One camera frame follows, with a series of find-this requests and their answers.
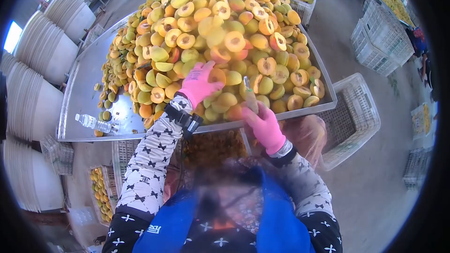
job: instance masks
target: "worker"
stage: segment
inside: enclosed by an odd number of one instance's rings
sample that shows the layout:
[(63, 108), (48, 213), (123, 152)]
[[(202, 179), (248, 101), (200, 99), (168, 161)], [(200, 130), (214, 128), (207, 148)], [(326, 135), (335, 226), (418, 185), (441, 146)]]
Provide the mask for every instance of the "worker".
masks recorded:
[(262, 102), (258, 115), (243, 103), (242, 116), (265, 147), (267, 167), (229, 168), (229, 176), (211, 176), (214, 184), (183, 188), (163, 204), (166, 169), (183, 136), (183, 117), (174, 115), (223, 88), (208, 82), (214, 64), (196, 63), (140, 141), (102, 252), (342, 252), (329, 189)]

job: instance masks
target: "blue apron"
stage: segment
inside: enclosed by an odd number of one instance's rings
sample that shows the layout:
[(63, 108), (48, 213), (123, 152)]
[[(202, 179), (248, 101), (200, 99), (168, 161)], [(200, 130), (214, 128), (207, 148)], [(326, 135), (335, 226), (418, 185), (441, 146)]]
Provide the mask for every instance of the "blue apron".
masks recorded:
[[(292, 202), (286, 192), (261, 167), (259, 173), (264, 197), (256, 250), (262, 253), (315, 253), (306, 226), (294, 215)], [(186, 240), (198, 204), (193, 191), (177, 192), (161, 207), (152, 223), (136, 241), (133, 253), (179, 252)]]

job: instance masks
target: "plastic bottle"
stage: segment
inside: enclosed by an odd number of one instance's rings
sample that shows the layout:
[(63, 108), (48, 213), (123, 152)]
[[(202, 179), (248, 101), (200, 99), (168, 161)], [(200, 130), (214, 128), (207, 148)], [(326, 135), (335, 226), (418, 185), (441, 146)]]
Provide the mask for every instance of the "plastic bottle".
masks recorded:
[(109, 133), (111, 131), (111, 125), (107, 122), (96, 120), (95, 117), (90, 115), (75, 115), (75, 120), (81, 123), (84, 127), (92, 128), (103, 133)]

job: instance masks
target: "pink glove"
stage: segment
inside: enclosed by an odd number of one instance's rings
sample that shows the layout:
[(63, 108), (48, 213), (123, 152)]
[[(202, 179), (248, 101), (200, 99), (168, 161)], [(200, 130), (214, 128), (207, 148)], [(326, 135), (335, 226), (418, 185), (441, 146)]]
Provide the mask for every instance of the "pink glove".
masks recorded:
[(184, 80), (183, 87), (178, 91), (188, 97), (193, 109), (206, 97), (224, 87), (222, 82), (208, 82), (209, 73), (214, 65), (214, 61), (195, 64)]
[(253, 129), (255, 138), (266, 148), (266, 153), (273, 155), (284, 145), (286, 137), (281, 133), (274, 112), (262, 102), (257, 102), (259, 114), (256, 115), (244, 103), (242, 118)]

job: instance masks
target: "stack of crates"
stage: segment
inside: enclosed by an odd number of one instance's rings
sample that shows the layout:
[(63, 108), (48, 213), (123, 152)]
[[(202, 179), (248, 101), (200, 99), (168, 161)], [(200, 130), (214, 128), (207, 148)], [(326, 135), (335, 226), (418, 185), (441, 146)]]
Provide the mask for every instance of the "stack of crates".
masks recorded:
[(371, 0), (352, 33), (356, 59), (383, 76), (405, 64), (414, 49), (397, 18)]

